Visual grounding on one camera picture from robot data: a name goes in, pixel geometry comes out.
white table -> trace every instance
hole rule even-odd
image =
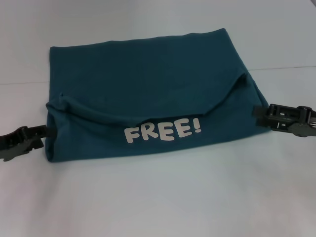
[[[315,22],[309,0],[2,0],[0,134],[45,124],[50,46],[219,28],[268,102],[316,109]],[[0,162],[0,236],[314,237],[315,144],[271,132],[54,164],[35,150]]]

black clamp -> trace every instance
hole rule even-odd
[[[16,131],[0,136],[0,159],[9,161],[17,156],[29,153],[44,146],[41,138],[56,136],[56,130],[46,125],[20,127]]]
[[[258,126],[293,133],[299,137],[316,136],[316,112],[310,107],[270,104],[268,108],[255,106],[252,114],[257,118]]]

folded fabric flap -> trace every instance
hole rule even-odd
[[[192,79],[183,87],[165,88],[161,96],[152,96],[150,90],[143,90],[142,94],[131,91],[125,95],[128,99],[124,103],[105,95],[104,100],[111,101],[110,105],[88,96],[82,100],[82,94],[76,97],[60,93],[59,97],[47,103],[47,107],[91,122],[135,127],[149,119],[205,115],[223,102],[236,84],[242,84],[247,73],[242,68],[235,68],[202,79]]]

